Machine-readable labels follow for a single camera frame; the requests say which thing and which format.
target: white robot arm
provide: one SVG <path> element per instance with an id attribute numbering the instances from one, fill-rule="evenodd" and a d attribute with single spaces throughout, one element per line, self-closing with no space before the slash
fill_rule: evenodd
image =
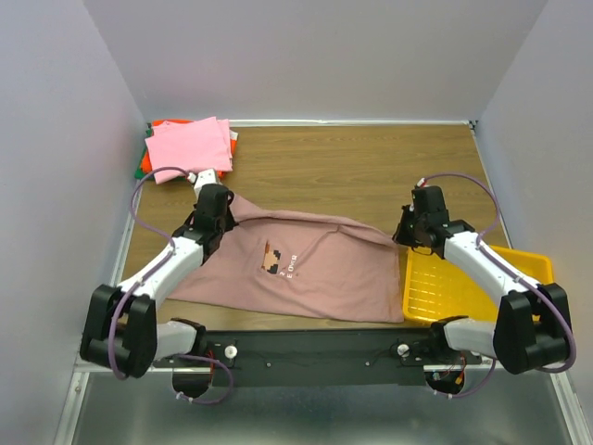
<path id="1" fill-rule="evenodd" d="M 467 273 L 498 307 L 495 324 L 462 314 L 435 322 L 429 336 L 433 347 L 478 352 L 498 359 L 512 374 L 555 362 L 570 367 L 574 339 L 564 290 L 524 275 L 482 241 L 468 223 L 452 222 L 440 187 L 416 187 L 412 202 L 403 207 L 396 242 L 430 248 Z"/>
<path id="2" fill-rule="evenodd" d="M 84 360 L 109 366 L 108 328 L 117 303 L 131 289 L 123 310 L 128 320 L 119 326 L 113 345 L 118 368 L 125 375 L 140 377 L 154 360 L 163 357 L 204 352 L 203 326 L 179 319 L 157 324 L 156 317 L 169 293 L 216 251 L 222 235 L 235 226 L 229 210 L 233 193 L 220 184 L 216 172 L 204 171 L 189 179 L 194 181 L 196 209 L 173 234 L 172 255 L 168 245 L 134 276 L 117 286 L 101 285 L 93 293 L 82 333 Z"/>

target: white enclosure wall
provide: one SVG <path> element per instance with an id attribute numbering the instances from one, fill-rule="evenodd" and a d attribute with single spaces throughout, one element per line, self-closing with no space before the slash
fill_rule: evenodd
<path id="1" fill-rule="evenodd" d="M 77 0 L 0 14 L 0 442 L 56 434 L 117 250 L 143 120 Z"/>
<path id="2" fill-rule="evenodd" d="M 148 120 L 476 119 L 546 0 L 84 0 Z"/>
<path id="3" fill-rule="evenodd" d="M 593 3 L 550 0 L 477 126 L 516 248 L 550 256 L 577 338 L 571 372 L 593 426 Z"/>

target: wooden tabletop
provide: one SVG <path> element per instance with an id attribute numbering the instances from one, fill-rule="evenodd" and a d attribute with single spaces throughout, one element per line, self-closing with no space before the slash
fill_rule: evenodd
<path id="1" fill-rule="evenodd" d="M 392 235 L 401 206 L 428 174 L 456 171 L 486 180 L 472 135 L 464 125 L 261 127 L 238 128 L 234 171 L 224 183 L 264 209 L 300 210 L 347 216 Z M 462 179 L 439 179 L 451 219 L 464 219 L 477 230 L 495 216 L 492 203 L 477 186 Z M 147 184 L 139 216 L 171 233 L 195 204 L 185 182 Z M 502 230 L 486 237 L 506 246 Z M 165 246 L 162 237 L 135 226 L 124 278 L 144 267 Z M 403 288 L 405 249 L 400 251 Z M 158 321 L 183 317 L 208 329 L 305 329 L 369 327 L 389 324 L 339 322 L 241 311 L 186 301 L 166 300 Z"/>

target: black metal base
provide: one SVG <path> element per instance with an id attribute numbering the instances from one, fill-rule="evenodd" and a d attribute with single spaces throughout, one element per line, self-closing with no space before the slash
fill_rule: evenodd
<path id="1" fill-rule="evenodd" d="M 457 351 L 441 351 L 439 357 L 429 352 L 427 333 L 428 328 L 208 331 L 206 338 L 214 357 L 231 368 L 238 387 L 422 386 L 425 365 L 449 365 L 459 357 Z M 397 346 L 404 343 L 410 354 L 399 357 Z M 230 345 L 238 350 L 232 360 L 224 355 Z M 469 364 L 480 362 L 468 355 Z M 163 360 L 155 366 L 179 369 L 196 367 L 196 362 Z M 187 383 L 183 370 L 175 374 Z M 227 384 L 226 374 L 215 371 L 212 385 Z"/>

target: yellow basket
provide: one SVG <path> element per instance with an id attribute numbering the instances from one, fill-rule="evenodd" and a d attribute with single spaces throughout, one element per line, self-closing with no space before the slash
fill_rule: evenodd
<path id="1" fill-rule="evenodd" d="M 510 248 L 492 249 L 540 283 L 554 281 L 548 257 Z M 488 295 L 460 268 L 436 255 L 411 248 L 408 249 L 403 310 L 406 319 L 427 323 L 454 315 L 495 322 L 498 312 Z"/>

